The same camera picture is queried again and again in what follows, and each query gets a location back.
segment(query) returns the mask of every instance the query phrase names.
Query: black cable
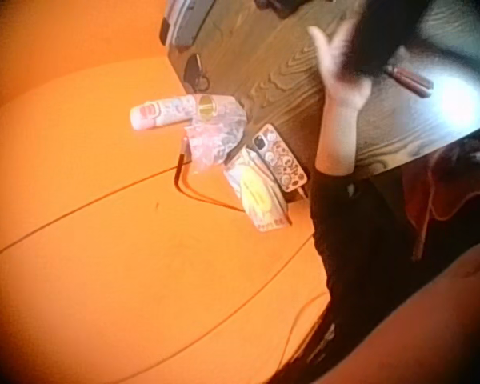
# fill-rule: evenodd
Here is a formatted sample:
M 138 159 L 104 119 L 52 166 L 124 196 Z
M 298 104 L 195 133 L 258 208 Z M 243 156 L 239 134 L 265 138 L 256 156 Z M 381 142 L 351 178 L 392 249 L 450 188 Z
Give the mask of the black cable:
M 35 230 L 32 230 L 31 232 L 28 232 L 27 234 L 24 234 L 23 236 L 21 236 L 20 238 L 18 238 L 15 241 L 13 241 L 12 243 L 8 244 L 7 246 L 4 246 L 3 248 L 0 249 L 0 254 L 3 254 L 6 250 L 12 248 L 13 246 L 16 246 L 17 244 L 19 244 L 20 242 L 22 242 L 24 240 L 27 240 L 29 237 L 35 235 L 37 232 L 39 232 L 41 230 L 44 230 L 48 226 L 51 226 L 51 225 L 55 224 L 56 222 L 59 222 L 59 221 L 63 220 L 64 218 L 67 218 L 67 217 L 71 216 L 72 214 L 76 214 L 80 210 L 83 210 L 84 208 L 87 208 L 88 206 L 92 206 L 96 202 L 100 202 L 101 200 L 103 200 L 105 198 L 108 198 L 108 197 L 112 196 L 113 194 L 121 192 L 121 191 L 123 191 L 127 188 L 130 188 L 131 186 L 136 186 L 137 184 L 140 184 L 141 182 L 145 182 L 147 180 L 150 180 L 152 178 L 155 178 L 157 176 L 160 176 L 161 174 L 165 174 L 165 173 L 170 172 L 172 170 L 176 170 L 176 173 L 174 174 L 174 186 L 176 187 L 176 190 L 178 190 L 178 192 L 184 194 L 188 198 L 191 198 L 193 200 L 197 200 L 199 202 L 205 202 L 207 204 L 212 204 L 212 205 L 215 205 L 215 206 L 221 206 L 221 207 L 227 208 L 229 210 L 236 210 L 238 212 L 243 212 L 243 210 L 241 210 L 241 209 L 239 209 L 235 206 L 230 206 L 229 204 L 219 202 L 219 201 L 214 200 L 212 198 L 208 198 L 209 200 L 196 198 L 196 197 L 188 194 L 184 190 L 182 190 L 182 188 L 179 185 L 179 179 L 180 179 L 181 174 L 182 174 L 183 166 L 187 165 L 187 164 L 190 164 L 190 162 L 185 162 L 185 155 L 180 154 L 179 159 L 178 159 L 178 164 L 176 166 L 172 166 L 171 168 L 167 168 L 167 169 L 161 170 L 161 171 L 159 171 L 155 174 L 151 174 L 150 176 L 147 176 L 145 178 L 141 178 L 140 180 L 137 180 L 136 182 L 132 182 L 130 184 L 127 184 L 126 186 L 122 186 L 121 188 L 113 190 L 112 192 L 109 192 L 108 194 L 104 194 L 103 196 L 100 196 L 99 198 L 96 198 L 94 200 L 91 200 L 90 202 L 87 202 L 86 204 L 84 204 L 82 206 L 79 206 L 78 208 L 70 210 L 69 212 L 66 212 L 65 214 L 62 214 L 61 216 L 47 222 L 46 224 L 43 224 L 42 226 L 39 226 Z
M 228 210 L 234 210 L 237 212 L 244 212 L 244 210 L 241 210 L 240 208 L 237 208 L 236 206 L 231 206 L 229 204 L 226 204 L 225 202 L 220 202 L 219 200 L 215 200 L 214 198 L 209 198 L 207 196 L 203 196 L 202 194 L 199 194 L 205 198 L 196 198 L 195 196 L 192 196 L 191 194 L 188 194 L 186 191 L 184 191 L 180 185 L 179 185 L 179 180 L 182 176 L 182 169 L 183 165 L 185 162 L 185 148 L 186 148 L 186 142 L 184 142 L 183 147 L 182 147 L 182 152 L 180 153 L 178 157 L 178 164 L 176 165 L 176 172 L 174 173 L 174 187 L 180 194 L 184 194 L 188 198 L 191 198 L 192 200 L 195 200 L 197 202 L 204 202 L 206 204 L 211 204 L 212 206 L 221 206 L 222 208 L 227 208 Z
M 130 380 L 132 378 L 136 378 L 137 376 L 140 376 L 141 374 L 144 374 L 158 366 L 160 366 L 161 364 L 165 363 L 165 362 L 168 362 L 169 360 L 171 360 L 172 358 L 175 358 L 176 356 L 178 356 L 179 354 L 185 352 L 186 350 L 188 350 L 189 348 L 191 348 L 192 346 L 194 346 L 195 344 L 197 344 L 198 342 L 200 342 L 201 340 L 203 340 L 206 336 L 208 336 L 209 334 L 213 333 L 214 331 L 216 331 L 218 328 L 220 328 L 223 324 L 225 324 L 228 320 L 230 320 L 233 316 L 235 316 L 238 312 L 240 312 L 240 310 L 242 310 L 247 304 L 249 304 L 250 302 L 252 302 L 262 291 L 264 291 L 265 288 L 268 287 L 268 285 L 273 281 L 275 280 L 275 278 L 277 276 L 280 275 L 281 272 L 284 271 L 284 269 L 292 262 L 292 260 L 294 260 L 294 258 L 298 255 L 298 253 L 301 251 L 302 248 L 304 248 L 304 246 L 307 244 L 307 242 L 309 240 L 311 240 L 313 237 L 313 235 L 311 234 L 305 241 L 303 244 L 300 245 L 299 248 L 296 249 L 296 251 L 288 258 L 288 260 L 285 261 L 285 263 L 281 266 L 281 268 L 279 268 L 275 274 L 273 274 L 266 282 L 265 284 L 263 284 L 260 288 L 258 288 L 258 290 L 256 292 L 254 292 L 247 300 L 244 301 L 244 303 L 242 303 L 236 310 L 234 310 L 233 312 L 231 312 L 230 314 L 228 314 L 223 320 L 221 320 L 220 322 L 218 322 L 217 324 L 215 324 L 214 326 L 212 326 L 207 332 L 205 332 L 204 334 L 202 334 L 201 336 L 199 336 L 198 338 L 196 338 L 195 340 L 193 340 L 192 342 L 189 342 L 187 345 L 183 346 L 182 348 L 180 348 L 179 350 L 176 350 L 175 352 L 173 352 L 172 354 L 169 354 L 168 356 L 164 357 L 164 358 L 161 358 L 160 360 L 158 360 L 157 362 L 154 362 L 153 364 L 151 364 L 150 366 L 147 366 L 146 368 L 142 368 L 141 370 L 138 370 L 137 372 L 134 372 L 132 374 L 129 374 L 128 376 L 124 376 L 122 378 L 119 378 L 117 380 L 113 380 L 112 382 L 106 382 L 104 384 L 119 384 L 119 383 L 122 383 L 122 382 L 125 382 L 127 380 Z
M 141 182 L 146 182 L 148 180 L 151 180 L 152 178 L 156 178 L 157 176 L 160 176 L 162 174 L 166 174 L 167 172 L 175 170 L 176 168 L 177 168 L 176 166 L 172 166 L 171 168 L 167 168 L 165 170 L 160 170 L 157 173 L 151 174 L 150 176 L 147 176 L 145 178 L 141 178 L 140 180 L 137 180 L 136 182 L 131 182 L 130 184 L 127 184 L 126 186 L 122 186 L 121 188 L 117 188 L 116 190 L 113 190 L 112 192 L 109 192 L 108 194 L 104 194 L 103 196 L 100 196 L 99 198 L 91 200 L 90 202 L 87 202 L 83 206 L 79 206 L 78 208 L 75 208 L 74 210 L 70 210 L 69 212 L 66 212 L 65 214 L 49 221 L 48 223 L 43 224 L 42 226 L 36 228 L 35 230 L 32 230 L 31 232 L 29 232 L 27 234 L 24 234 L 19 239 L 13 241 L 11 244 L 9 244 L 7 246 L 4 246 L 3 248 L 0 249 L 0 254 L 3 254 L 6 250 L 12 248 L 13 246 L 16 246 L 17 244 L 19 244 L 23 240 L 27 240 L 30 236 L 35 235 L 37 232 L 39 232 L 41 230 L 44 230 L 45 228 L 47 228 L 48 226 L 51 226 L 52 224 L 55 224 L 56 222 L 60 222 L 61 220 L 63 220 L 64 218 L 67 218 L 68 216 L 71 216 L 72 214 L 76 214 L 77 212 L 79 212 L 80 210 L 83 210 L 84 208 L 87 208 L 88 206 L 92 206 L 93 204 L 95 204 L 97 202 L 100 202 L 101 200 L 103 200 L 105 198 L 108 198 L 108 197 L 110 197 L 110 196 L 112 196 L 112 195 L 114 195 L 118 192 L 122 192 L 122 191 L 130 188 L 131 186 L 136 186 L 137 184 L 140 184 Z
M 282 361 L 284 360 L 285 358 L 285 354 L 286 354 L 286 350 L 288 349 L 288 345 L 290 344 L 290 340 L 291 340 L 291 336 L 295 330 L 295 327 L 297 326 L 298 324 L 298 320 L 300 319 L 300 317 L 302 316 L 302 314 L 304 313 L 304 311 L 308 308 L 308 306 L 310 306 L 311 304 L 313 304 L 314 302 L 316 302 L 319 298 L 323 297 L 323 296 L 326 296 L 328 294 L 328 292 L 321 292 L 320 294 L 317 294 L 316 296 L 312 297 L 310 300 L 308 300 L 302 307 L 300 310 L 298 310 L 297 314 L 295 315 L 295 319 L 294 319 L 294 322 L 292 323 L 291 327 L 290 327 L 290 331 L 288 332 L 288 338 L 286 338 L 286 343 L 285 343 L 285 347 L 283 348 L 282 350 L 282 354 L 281 354 L 281 358 L 279 359 L 279 364 L 278 364 L 278 367 L 276 369 L 276 372 L 279 370 L 279 368 L 281 368 L 281 365 L 282 365 Z

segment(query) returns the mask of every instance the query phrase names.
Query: gray device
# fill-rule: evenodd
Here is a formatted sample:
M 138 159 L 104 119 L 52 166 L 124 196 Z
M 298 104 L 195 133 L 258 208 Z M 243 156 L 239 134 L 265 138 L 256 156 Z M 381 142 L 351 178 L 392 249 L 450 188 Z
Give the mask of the gray device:
M 215 0 L 169 0 L 160 27 L 164 46 L 192 46 Z

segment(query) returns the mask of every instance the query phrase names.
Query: phone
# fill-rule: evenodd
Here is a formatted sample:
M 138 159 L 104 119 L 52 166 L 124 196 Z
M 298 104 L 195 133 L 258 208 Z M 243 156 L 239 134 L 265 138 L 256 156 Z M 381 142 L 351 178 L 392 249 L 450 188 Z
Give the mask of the phone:
M 272 124 L 264 125 L 253 144 L 282 190 L 291 192 L 307 183 L 306 173 Z

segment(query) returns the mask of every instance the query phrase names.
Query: yellow package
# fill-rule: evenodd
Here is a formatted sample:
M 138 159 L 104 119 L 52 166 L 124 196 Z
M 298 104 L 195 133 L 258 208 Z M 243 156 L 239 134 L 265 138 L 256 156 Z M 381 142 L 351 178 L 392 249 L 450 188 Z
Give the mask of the yellow package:
M 256 152 L 244 146 L 226 166 L 224 175 L 258 230 L 265 232 L 290 224 L 281 190 Z

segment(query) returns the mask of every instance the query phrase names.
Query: packaging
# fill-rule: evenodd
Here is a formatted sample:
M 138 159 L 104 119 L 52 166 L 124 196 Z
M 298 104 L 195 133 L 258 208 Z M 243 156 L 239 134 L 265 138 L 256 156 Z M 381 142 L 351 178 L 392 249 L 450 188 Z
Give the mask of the packaging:
M 156 126 L 191 120 L 196 113 L 196 100 L 194 95 L 189 94 L 135 106 L 130 110 L 130 121 L 134 130 L 148 130 Z
M 244 146 L 226 166 L 224 175 L 258 230 L 265 232 L 290 224 L 281 190 L 256 152 Z
M 199 116 L 210 120 L 217 116 L 244 118 L 246 113 L 232 96 L 188 94 L 179 98 L 165 98 L 145 102 L 130 110 L 134 130 L 148 130 L 176 122 L 184 122 Z
M 246 112 L 231 96 L 200 95 L 198 112 L 185 128 L 197 171 L 223 163 L 246 125 Z

